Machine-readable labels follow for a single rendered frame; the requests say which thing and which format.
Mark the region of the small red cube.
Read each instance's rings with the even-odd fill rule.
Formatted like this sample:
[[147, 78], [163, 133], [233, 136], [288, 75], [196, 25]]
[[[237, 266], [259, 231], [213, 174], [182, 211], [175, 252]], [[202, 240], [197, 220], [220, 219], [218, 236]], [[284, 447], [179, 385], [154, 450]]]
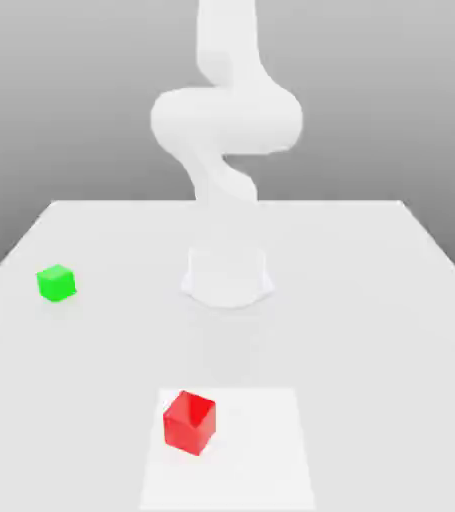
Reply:
[[199, 456], [216, 432], [216, 402], [182, 390], [163, 413], [165, 443]]

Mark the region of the small green cube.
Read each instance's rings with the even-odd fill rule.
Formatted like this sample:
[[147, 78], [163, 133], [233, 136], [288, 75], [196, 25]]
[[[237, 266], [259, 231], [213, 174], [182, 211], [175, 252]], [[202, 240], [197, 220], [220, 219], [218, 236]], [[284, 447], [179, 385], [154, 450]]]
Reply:
[[38, 272], [36, 277], [40, 295], [51, 302], [64, 300], [77, 291], [73, 271], [60, 264]]

